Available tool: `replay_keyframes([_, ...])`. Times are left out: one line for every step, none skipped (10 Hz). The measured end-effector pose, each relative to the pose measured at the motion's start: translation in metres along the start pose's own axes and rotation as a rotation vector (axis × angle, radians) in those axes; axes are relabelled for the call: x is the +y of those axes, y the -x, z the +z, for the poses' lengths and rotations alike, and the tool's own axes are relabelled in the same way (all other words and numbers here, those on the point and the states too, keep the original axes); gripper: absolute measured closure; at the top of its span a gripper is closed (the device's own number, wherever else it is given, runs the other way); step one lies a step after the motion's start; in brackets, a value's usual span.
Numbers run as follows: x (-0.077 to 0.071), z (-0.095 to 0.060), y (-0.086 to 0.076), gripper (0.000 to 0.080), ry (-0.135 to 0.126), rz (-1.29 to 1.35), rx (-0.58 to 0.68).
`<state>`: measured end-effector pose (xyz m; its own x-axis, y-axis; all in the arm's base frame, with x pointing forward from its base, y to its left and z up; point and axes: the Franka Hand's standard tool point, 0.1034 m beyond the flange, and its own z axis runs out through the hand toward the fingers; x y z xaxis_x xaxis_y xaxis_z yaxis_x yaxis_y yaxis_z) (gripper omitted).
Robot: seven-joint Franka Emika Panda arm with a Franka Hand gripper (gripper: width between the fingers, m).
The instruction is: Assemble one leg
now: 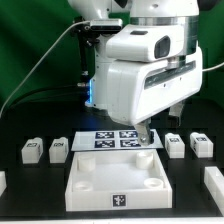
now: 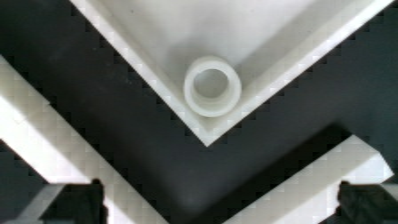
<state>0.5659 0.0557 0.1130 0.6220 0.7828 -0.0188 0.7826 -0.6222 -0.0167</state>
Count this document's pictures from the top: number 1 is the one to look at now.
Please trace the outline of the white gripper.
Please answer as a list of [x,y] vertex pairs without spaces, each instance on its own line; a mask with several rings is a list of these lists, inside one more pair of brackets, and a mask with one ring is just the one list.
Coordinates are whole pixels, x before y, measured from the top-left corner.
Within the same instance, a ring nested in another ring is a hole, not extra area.
[[142,146],[150,144],[150,127],[144,120],[170,107],[171,123],[180,126],[185,106],[182,100],[197,93],[202,85],[200,48],[187,56],[183,67],[168,70],[167,66],[167,60],[153,63],[116,60],[109,67],[108,114],[117,123],[137,124],[135,129]]

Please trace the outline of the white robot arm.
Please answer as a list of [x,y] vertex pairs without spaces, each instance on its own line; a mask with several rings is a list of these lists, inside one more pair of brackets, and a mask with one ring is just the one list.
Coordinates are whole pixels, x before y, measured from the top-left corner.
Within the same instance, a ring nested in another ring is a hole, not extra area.
[[68,0],[96,35],[95,74],[86,104],[133,126],[151,143],[150,118],[202,85],[197,28],[217,0]]

